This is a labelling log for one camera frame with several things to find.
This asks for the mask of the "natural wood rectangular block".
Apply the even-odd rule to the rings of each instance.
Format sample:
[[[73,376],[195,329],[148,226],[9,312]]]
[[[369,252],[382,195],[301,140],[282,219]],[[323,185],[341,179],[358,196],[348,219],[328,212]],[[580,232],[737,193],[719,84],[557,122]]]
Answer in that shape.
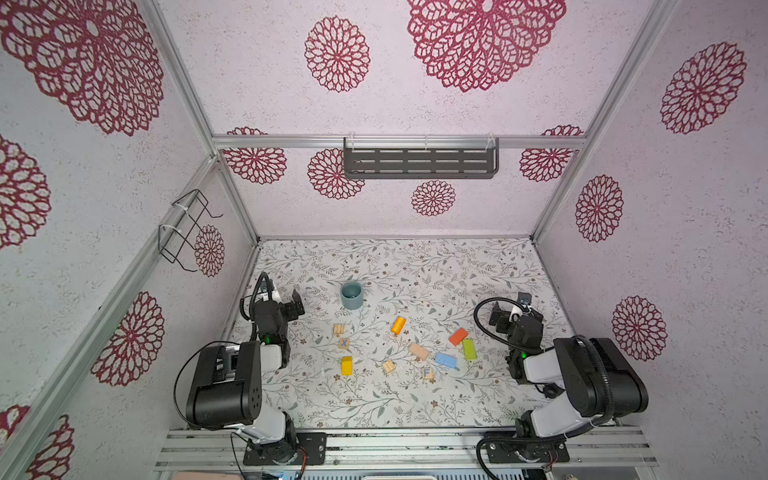
[[[430,355],[430,352],[426,348],[416,343],[409,345],[409,352],[414,355],[418,361],[426,361]]]

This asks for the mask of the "small letter cube F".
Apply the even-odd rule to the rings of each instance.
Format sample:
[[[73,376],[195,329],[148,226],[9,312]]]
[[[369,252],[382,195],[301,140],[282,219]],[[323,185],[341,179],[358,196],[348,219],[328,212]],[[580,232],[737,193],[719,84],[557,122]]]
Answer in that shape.
[[[424,367],[422,369],[422,378],[427,382],[434,383],[435,382],[434,370],[431,367]]]

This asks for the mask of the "orange yellow cylinder block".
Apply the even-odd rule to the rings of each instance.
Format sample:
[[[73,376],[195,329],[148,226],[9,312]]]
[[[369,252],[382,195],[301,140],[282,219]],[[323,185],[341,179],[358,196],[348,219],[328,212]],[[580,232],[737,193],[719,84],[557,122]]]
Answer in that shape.
[[[391,328],[391,332],[394,335],[399,335],[402,332],[405,326],[405,323],[406,323],[406,319],[404,317],[398,317]]]

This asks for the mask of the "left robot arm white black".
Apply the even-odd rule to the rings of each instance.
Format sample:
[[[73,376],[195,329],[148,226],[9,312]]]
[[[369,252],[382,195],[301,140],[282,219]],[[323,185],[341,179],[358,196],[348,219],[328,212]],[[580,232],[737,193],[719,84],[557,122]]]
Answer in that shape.
[[[214,340],[186,361],[195,363],[186,403],[177,399],[176,413],[193,429],[228,430],[251,445],[294,451],[298,448],[290,415],[263,398],[262,377],[288,366],[289,324],[305,314],[302,298],[293,291],[282,300],[268,273],[261,272],[253,292],[240,301],[240,314],[251,325],[245,342]]]

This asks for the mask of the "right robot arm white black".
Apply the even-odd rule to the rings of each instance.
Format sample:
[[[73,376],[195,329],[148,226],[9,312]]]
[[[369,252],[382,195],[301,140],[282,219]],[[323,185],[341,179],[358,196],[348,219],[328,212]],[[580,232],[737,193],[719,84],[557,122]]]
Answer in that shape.
[[[644,412],[644,382],[609,338],[556,338],[542,346],[543,315],[528,302],[505,297],[474,307],[478,329],[508,348],[508,371],[517,383],[551,387],[549,402],[516,420],[512,435],[492,435],[521,447],[560,444],[629,414]]]

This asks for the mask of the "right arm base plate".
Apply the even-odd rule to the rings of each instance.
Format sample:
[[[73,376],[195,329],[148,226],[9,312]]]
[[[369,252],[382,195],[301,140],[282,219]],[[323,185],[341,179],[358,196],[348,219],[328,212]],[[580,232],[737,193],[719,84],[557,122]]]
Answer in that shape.
[[[488,432],[483,440],[491,463],[569,462],[570,454],[563,436],[517,437],[512,432]]]

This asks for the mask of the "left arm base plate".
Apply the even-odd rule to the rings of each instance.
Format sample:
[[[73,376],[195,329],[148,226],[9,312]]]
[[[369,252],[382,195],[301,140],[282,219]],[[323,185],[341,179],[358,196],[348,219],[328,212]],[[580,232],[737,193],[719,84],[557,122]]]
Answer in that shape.
[[[246,447],[245,466],[307,466],[323,465],[328,435],[325,432],[288,433],[277,442],[255,444]]]

